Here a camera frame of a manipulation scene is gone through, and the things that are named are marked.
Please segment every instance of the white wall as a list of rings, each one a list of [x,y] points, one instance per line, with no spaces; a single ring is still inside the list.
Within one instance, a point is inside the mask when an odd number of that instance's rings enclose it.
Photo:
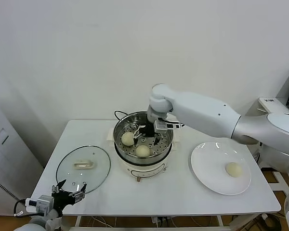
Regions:
[[[241,113],[289,76],[289,0],[0,0],[0,107],[42,164],[70,119],[145,110],[152,85]]]

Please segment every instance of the floor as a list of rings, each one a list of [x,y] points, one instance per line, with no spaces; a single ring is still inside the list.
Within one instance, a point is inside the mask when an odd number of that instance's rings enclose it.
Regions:
[[[276,183],[276,179],[272,172],[264,172],[263,173],[265,178],[269,183]],[[283,174],[283,177],[287,184],[289,185],[289,178],[287,174]],[[280,214],[276,214],[281,223],[282,231],[288,231],[287,222],[284,217],[284,201],[286,196],[283,192],[275,192],[277,199],[279,200],[280,204],[282,205],[282,210]],[[76,222],[75,216],[64,217],[64,222],[67,222],[70,226],[74,226]],[[243,228],[245,231],[264,231],[264,227],[261,226],[257,222],[259,218],[253,220],[248,226]],[[105,227],[104,224],[101,222],[106,222],[109,226],[112,227],[156,227],[156,224],[152,223],[150,217],[82,217],[80,226],[81,227]],[[227,226],[231,220],[232,216],[222,216],[222,220],[225,226]],[[17,219],[14,217],[3,217],[0,216],[0,231],[13,231],[14,229],[21,227],[24,224],[27,224],[30,221],[30,218],[22,218]],[[162,227],[200,227],[200,226],[218,226],[218,221],[216,217],[175,217],[172,220],[169,219],[168,224],[166,221],[163,222]]]

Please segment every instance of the glass lid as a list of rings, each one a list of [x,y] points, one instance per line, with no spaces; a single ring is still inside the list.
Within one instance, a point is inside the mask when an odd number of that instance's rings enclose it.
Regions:
[[[97,189],[110,170],[107,152],[97,146],[79,147],[67,154],[56,172],[57,183],[66,179],[62,189],[76,192],[86,183],[86,193]]]

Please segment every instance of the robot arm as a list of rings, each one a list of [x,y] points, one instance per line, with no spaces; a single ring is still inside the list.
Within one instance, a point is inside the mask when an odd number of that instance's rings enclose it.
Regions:
[[[85,197],[86,186],[77,192],[68,192],[62,190],[62,186],[66,180],[63,180],[57,184],[57,186],[52,186],[52,195],[42,195],[38,200],[32,200],[27,198],[26,200],[20,200],[15,204],[14,216],[16,218],[24,218],[33,216],[32,220],[16,229],[15,231],[53,231],[61,227],[61,217],[62,211],[67,205],[74,205],[81,201]],[[36,208],[36,214],[26,214],[22,215],[23,211],[16,213],[16,207],[19,202],[25,201],[25,205],[33,206]]]
[[[289,154],[289,115],[241,116],[222,101],[191,92],[175,92],[165,84],[155,85],[148,120],[155,123],[159,115],[167,113],[207,135],[231,138],[241,144],[260,141]]]
[[[152,88],[147,118],[155,132],[163,131],[167,113],[185,125],[213,137],[231,138],[241,144],[263,143],[262,158],[289,174],[289,115],[241,116],[222,101],[190,92],[175,92],[165,84]],[[289,194],[285,201],[289,224]]]

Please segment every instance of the white table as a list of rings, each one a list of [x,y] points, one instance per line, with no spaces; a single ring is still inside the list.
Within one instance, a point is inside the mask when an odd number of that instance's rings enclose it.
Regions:
[[[252,158],[248,148],[226,138],[213,138],[185,127],[177,130],[180,143],[171,152],[164,173],[137,182],[124,172],[113,144],[106,140],[115,120],[71,120],[68,122],[48,164],[32,194],[49,195],[56,185],[55,174],[60,161],[72,150],[84,145],[105,149],[111,169],[105,182],[85,198],[63,210],[64,215],[99,216],[202,216],[259,214],[277,212],[281,206]],[[205,141],[226,142],[240,152],[251,170],[249,188],[239,195],[221,195],[205,187],[188,167],[192,150]]]

